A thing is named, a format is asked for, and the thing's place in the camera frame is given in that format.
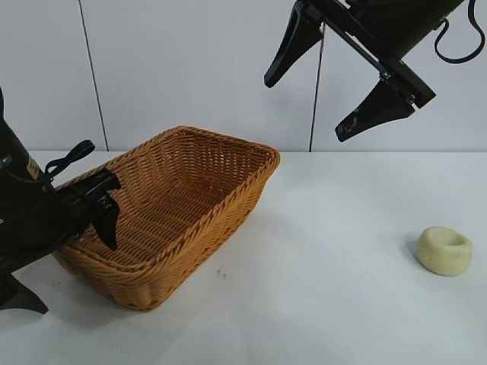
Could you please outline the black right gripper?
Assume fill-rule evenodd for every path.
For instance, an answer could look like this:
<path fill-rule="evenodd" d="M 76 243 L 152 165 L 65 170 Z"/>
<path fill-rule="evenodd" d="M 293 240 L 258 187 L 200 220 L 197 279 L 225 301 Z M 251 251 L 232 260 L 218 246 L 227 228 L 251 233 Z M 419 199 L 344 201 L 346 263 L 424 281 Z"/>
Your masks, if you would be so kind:
<path fill-rule="evenodd" d="M 381 77 L 366 98 L 335 128 L 344 142 L 368 129 L 405 119 L 422 108 L 434 91 L 403 62 L 403 57 L 437 29 L 461 1 L 296 1 L 279 49 L 264 74 L 274 87 L 285 73 L 323 38 L 322 23 L 366 59 Z"/>

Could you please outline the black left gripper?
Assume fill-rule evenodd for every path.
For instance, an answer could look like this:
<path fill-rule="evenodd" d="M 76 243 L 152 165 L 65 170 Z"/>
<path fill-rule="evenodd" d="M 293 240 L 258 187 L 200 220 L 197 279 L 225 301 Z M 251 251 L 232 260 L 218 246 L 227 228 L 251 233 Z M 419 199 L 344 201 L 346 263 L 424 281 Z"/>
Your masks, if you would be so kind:
<path fill-rule="evenodd" d="M 119 206 L 110 191 L 116 174 L 103 168 L 55 189 L 54 176 L 94 150 L 89 140 L 40 169 L 11 128 L 1 126 L 1 310 L 48 312 L 45 303 L 11 273 L 57 250 L 93 226 L 101 241 L 117 249 Z"/>

